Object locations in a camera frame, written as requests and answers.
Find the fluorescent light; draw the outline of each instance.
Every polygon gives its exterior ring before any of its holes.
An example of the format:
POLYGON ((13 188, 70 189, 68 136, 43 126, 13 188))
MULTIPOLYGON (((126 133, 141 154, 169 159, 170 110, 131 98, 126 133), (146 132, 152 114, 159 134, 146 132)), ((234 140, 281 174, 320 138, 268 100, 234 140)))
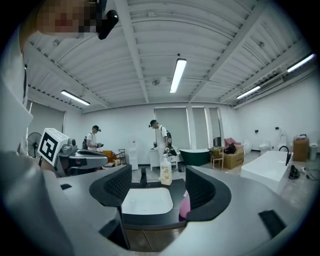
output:
POLYGON ((176 60, 176 65, 175 65, 175 71, 174 71, 174 76, 171 84, 171 89, 170 93, 175 94, 177 91, 177 88, 179 86, 181 77, 184 73, 185 67, 187 64, 187 60, 185 58, 178 58, 176 60))
POLYGON ((252 88, 251 90, 248 90, 247 92, 245 92, 244 94, 241 94, 239 95, 238 97, 236 97, 238 100, 240 100, 241 98, 249 95, 249 94, 252 94, 253 92, 255 92, 256 90, 259 90, 260 89, 260 86, 257 86, 257 87, 254 87, 252 88))
POLYGON ((68 91, 66 91, 66 90, 63 90, 61 93, 62 93, 63 95, 65 95, 65 96, 68 96, 69 98, 77 101, 77 102, 80 102, 80 103, 84 104, 84 105, 87 105, 87 106, 90 105, 90 103, 89 103, 88 101, 85 101, 84 99, 79 98, 79 97, 77 97, 76 95, 74 95, 74 94, 72 94, 72 93, 70 93, 70 92, 68 92, 68 91))
POLYGON ((299 61, 297 64, 294 64, 293 66, 289 67, 287 69, 288 72, 292 72, 295 69, 299 68, 300 66, 302 66, 303 64, 307 63, 308 61, 310 61, 314 56, 316 56, 315 54, 311 54, 308 57, 304 58, 303 60, 299 61))

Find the soap bottle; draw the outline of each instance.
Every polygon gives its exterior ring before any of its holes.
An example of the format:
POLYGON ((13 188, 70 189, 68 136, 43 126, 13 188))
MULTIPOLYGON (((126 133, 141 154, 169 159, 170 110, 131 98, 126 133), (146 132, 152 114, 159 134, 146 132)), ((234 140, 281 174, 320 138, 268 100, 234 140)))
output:
POLYGON ((163 161, 160 163, 161 184, 170 186, 172 183, 171 163, 167 159, 167 154, 163 155, 163 161))

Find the green bathtub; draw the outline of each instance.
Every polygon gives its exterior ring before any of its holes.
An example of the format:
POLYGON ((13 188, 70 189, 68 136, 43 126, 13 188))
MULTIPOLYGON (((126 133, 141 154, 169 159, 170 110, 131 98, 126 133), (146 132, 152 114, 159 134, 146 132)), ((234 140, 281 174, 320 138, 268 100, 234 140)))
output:
POLYGON ((188 166, 202 166, 210 162, 208 149, 179 149, 183 161, 188 166))

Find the black bag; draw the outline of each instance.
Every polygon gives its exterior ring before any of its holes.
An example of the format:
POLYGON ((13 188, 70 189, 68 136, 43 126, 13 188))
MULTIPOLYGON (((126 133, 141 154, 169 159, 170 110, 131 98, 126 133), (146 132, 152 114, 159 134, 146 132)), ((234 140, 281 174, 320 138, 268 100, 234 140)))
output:
POLYGON ((177 156, 177 153, 175 151, 175 149, 172 147, 172 136, 171 133, 166 130, 166 136, 168 137, 168 148, 169 148, 169 154, 172 154, 173 156, 177 156))
POLYGON ((300 172, 298 171, 298 169, 294 165, 291 165, 289 179, 295 180, 295 179, 299 179, 299 178, 300 178, 300 172))
POLYGON ((82 142, 82 149, 83 150, 87 150, 88 146, 87 146, 87 137, 84 137, 83 142, 82 142))
POLYGON ((235 144, 231 143, 225 150, 226 154, 234 154, 237 151, 235 144))

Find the trash can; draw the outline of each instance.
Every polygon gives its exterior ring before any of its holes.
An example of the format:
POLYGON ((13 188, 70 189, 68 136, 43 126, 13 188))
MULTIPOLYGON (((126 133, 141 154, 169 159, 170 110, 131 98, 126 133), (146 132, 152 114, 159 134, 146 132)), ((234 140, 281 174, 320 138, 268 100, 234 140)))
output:
POLYGON ((318 151, 318 144, 312 143, 310 144, 310 160, 316 160, 317 157, 317 151, 318 151))

